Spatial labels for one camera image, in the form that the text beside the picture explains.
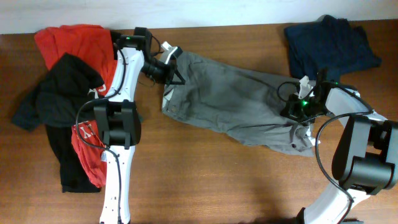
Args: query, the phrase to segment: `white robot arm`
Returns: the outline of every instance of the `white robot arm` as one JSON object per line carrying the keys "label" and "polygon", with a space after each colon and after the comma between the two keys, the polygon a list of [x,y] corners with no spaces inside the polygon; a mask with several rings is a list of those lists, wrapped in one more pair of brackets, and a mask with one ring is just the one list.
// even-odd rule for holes
{"label": "white robot arm", "polygon": [[[178,73],[177,66],[170,63],[181,53],[179,47],[167,42],[160,60],[150,54],[152,34],[136,27],[133,36],[122,35],[117,41],[118,65],[111,88],[103,99],[93,102],[99,137],[106,146],[103,160],[107,163],[105,200],[99,219],[103,224],[128,224],[129,182],[135,145],[141,138],[134,93],[140,72],[154,82],[167,85],[183,85],[185,80]],[[173,81],[174,75],[180,78]]]}
{"label": "white robot arm", "polygon": [[[290,102],[287,101],[282,116],[297,121],[309,121],[321,114],[328,114],[335,118],[341,117],[339,122],[345,130],[332,163],[332,173],[336,179],[334,184],[343,190],[330,183],[313,204],[300,211],[295,222],[297,224],[341,223],[349,210],[359,202],[376,195],[382,189],[391,189],[396,184],[398,123],[388,121],[373,110],[369,110],[370,106],[360,100],[359,93],[352,86],[329,82],[326,74],[320,75],[320,80],[315,86],[309,85],[306,77],[300,80],[297,86],[299,85],[300,91],[290,95]],[[367,114],[355,115],[367,111]],[[319,135],[320,132],[315,141],[316,153],[318,153]],[[380,155],[366,152],[368,145],[379,149]],[[317,159],[321,170],[328,177],[318,154]]]}

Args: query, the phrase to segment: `wooden table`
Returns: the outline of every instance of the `wooden table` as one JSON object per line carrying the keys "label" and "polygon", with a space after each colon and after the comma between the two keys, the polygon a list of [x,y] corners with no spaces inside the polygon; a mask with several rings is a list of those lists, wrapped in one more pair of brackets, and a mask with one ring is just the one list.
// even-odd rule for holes
{"label": "wooden table", "polygon": [[[398,21],[354,24],[364,26],[383,62],[379,68],[347,74],[342,82],[356,86],[378,113],[398,120]],[[220,62],[289,75],[282,32],[286,26],[151,31],[161,41]],[[46,73],[33,34],[1,35],[0,62],[0,223],[98,223],[104,190],[61,193],[59,164],[44,127],[28,133],[10,123],[24,94]],[[314,157],[242,146],[225,134],[164,116],[162,89],[137,86],[137,106],[145,121],[131,170],[133,223],[249,223],[294,217],[327,186]],[[316,130],[324,121],[317,120]],[[328,171],[342,130],[334,123],[322,136]],[[397,223],[398,187],[359,204],[349,217],[368,224]]]}

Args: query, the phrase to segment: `white wall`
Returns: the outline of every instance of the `white wall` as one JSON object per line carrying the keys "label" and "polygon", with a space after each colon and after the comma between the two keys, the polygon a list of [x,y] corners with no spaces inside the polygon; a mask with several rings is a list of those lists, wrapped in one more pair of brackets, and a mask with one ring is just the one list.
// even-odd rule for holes
{"label": "white wall", "polygon": [[133,29],[310,22],[324,14],[395,19],[398,0],[0,0],[0,34],[81,23]]}

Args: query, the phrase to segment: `folded clothes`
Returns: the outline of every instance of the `folded clothes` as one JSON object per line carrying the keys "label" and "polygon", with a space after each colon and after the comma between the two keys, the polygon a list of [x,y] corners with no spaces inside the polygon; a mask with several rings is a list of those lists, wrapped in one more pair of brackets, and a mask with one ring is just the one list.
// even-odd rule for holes
{"label": "folded clothes", "polygon": [[289,42],[290,73],[295,78],[306,75],[316,80],[317,73],[326,68],[328,76],[338,82],[343,74],[381,64],[364,29],[352,29],[346,19],[325,16],[321,22],[290,26],[284,32]]}
{"label": "folded clothes", "polygon": [[[265,145],[292,155],[313,156],[310,126],[279,115],[285,103],[277,87],[295,78],[240,69],[197,54],[177,59],[185,85],[165,88],[162,111],[177,121],[226,133],[247,146]],[[281,95],[295,93],[287,85]]]}

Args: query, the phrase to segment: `pile of clothes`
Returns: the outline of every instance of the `pile of clothes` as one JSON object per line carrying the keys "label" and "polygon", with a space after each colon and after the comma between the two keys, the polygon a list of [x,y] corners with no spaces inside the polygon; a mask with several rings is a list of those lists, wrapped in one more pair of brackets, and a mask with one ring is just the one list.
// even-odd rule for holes
{"label": "pile of clothes", "polygon": [[[326,16],[321,22],[285,29],[289,41],[290,71],[294,78],[244,70],[191,52],[177,59],[185,85],[165,87],[163,114],[177,121],[207,128],[247,146],[267,146],[291,155],[313,156],[309,137],[312,126],[297,124],[280,115],[285,106],[277,96],[283,82],[305,75],[315,80],[327,68],[333,80],[355,70],[380,66],[361,27]],[[77,131],[102,146],[93,111],[75,116],[95,95],[104,96],[113,80],[117,61],[113,43],[120,34],[100,26],[50,27],[35,41],[49,70],[22,101],[12,122],[28,131],[39,124],[47,130],[51,148],[60,161],[63,192],[99,192],[106,182],[102,151],[85,145]],[[297,90],[286,86],[287,98]]]}
{"label": "pile of clothes", "polygon": [[105,185],[102,151],[77,136],[79,131],[86,141],[102,144],[93,110],[82,111],[79,130],[75,117],[81,105],[110,88],[119,36],[93,25],[49,27],[34,36],[49,72],[22,100],[12,122],[28,131],[45,125],[60,161],[62,192],[99,192]]}

